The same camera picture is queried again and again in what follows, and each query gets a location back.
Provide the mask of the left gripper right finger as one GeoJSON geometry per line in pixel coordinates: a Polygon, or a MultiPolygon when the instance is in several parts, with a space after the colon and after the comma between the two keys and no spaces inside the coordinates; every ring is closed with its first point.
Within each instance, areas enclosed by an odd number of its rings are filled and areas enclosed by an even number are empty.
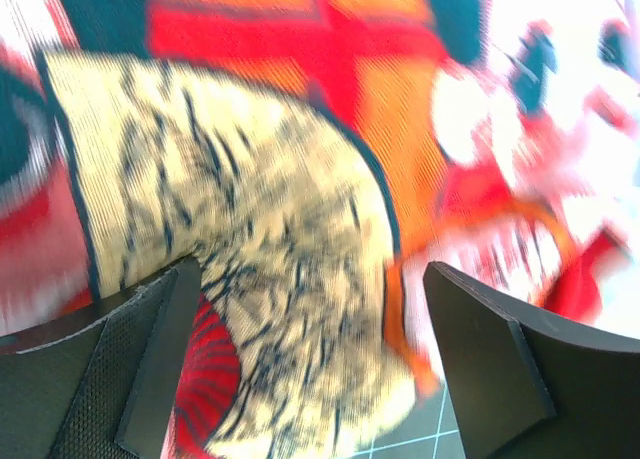
{"type": "Polygon", "coordinates": [[[636,458],[639,342],[441,262],[426,302],[469,458],[636,458]]]}

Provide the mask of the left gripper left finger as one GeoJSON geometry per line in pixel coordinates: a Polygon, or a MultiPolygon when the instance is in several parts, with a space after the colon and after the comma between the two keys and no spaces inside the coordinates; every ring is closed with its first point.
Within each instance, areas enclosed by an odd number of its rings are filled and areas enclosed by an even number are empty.
{"type": "Polygon", "coordinates": [[[201,272],[151,280],[1,339],[4,458],[158,458],[201,272]]]}

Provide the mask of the red patterned pillowcase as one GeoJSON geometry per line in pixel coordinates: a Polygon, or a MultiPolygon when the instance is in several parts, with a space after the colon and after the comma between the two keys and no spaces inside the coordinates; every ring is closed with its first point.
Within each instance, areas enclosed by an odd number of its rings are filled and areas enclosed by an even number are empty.
{"type": "Polygon", "coordinates": [[[174,458],[331,458],[444,377],[442,261],[588,325],[633,0],[1,0],[1,331],[202,271],[174,458]]]}

